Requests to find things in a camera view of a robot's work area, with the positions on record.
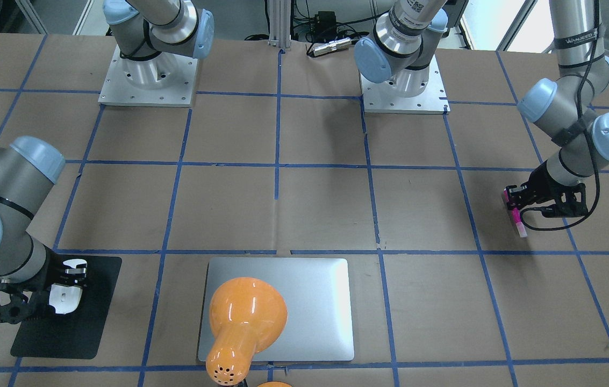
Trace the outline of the aluminium frame post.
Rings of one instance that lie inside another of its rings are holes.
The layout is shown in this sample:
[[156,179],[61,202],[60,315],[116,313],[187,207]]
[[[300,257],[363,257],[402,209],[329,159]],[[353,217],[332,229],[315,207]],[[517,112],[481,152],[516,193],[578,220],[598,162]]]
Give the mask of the aluminium frame post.
[[292,1],[267,1],[268,44],[281,51],[291,49]]

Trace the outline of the silver closed laptop notebook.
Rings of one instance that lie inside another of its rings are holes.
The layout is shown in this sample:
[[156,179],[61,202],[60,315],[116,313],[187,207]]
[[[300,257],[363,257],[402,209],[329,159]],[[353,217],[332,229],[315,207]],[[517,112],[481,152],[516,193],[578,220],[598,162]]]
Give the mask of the silver closed laptop notebook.
[[289,317],[279,338],[255,362],[348,362],[354,358],[348,262],[343,258],[214,257],[210,260],[199,331],[204,362],[215,338],[209,326],[210,299],[237,277],[258,278],[284,297]]

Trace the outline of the silver cylindrical connector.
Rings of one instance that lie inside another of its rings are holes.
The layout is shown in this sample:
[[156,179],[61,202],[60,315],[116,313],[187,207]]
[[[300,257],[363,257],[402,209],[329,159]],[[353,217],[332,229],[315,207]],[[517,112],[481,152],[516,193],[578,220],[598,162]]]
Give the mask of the silver cylindrical connector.
[[353,43],[351,38],[337,39],[334,41],[326,42],[321,46],[311,47],[306,53],[311,58],[318,58],[320,56],[332,54],[334,52],[346,51]]

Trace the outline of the white computer mouse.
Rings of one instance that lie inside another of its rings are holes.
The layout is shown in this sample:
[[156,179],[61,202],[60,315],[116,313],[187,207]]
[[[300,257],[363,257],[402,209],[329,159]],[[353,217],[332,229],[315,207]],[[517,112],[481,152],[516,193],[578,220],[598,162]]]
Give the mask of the white computer mouse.
[[[87,261],[81,258],[73,258],[63,262],[65,269],[76,267],[79,264],[88,265]],[[63,277],[57,279],[49,290],[49,306],[54,308],[56,314],[73,313],[79,305],[86,286],[87,279],[85,281],[66,281]]]

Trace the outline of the pink highlighter pen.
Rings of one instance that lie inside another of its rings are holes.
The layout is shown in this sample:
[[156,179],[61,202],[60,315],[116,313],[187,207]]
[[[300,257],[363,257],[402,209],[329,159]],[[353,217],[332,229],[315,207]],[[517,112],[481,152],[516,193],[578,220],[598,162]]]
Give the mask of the pink highlighter pen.
[[[503,193],[501,193],[501,200],[503,201],[504,204],[504,189],[503,189]],[[513,229],[517,232],[518,236],[520,238],[527,238],[528,234],[526,231],[526,226],[523,223],[523,220],[521,220],[521,211],[520,210],[515,210],[515,211],[507,211],[507,215],[509,220],[511,221],[511,225],[513,226]]]

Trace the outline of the black mousepad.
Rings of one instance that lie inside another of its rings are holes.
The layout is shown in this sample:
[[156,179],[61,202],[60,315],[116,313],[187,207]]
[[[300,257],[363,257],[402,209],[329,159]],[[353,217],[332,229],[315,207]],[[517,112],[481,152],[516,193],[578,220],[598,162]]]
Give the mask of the black mousepad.
[[99,348],[122,259],[74,255],[88,262],[88,286],[76,311],[26,321],[10,348],[14,357],[93,359]]

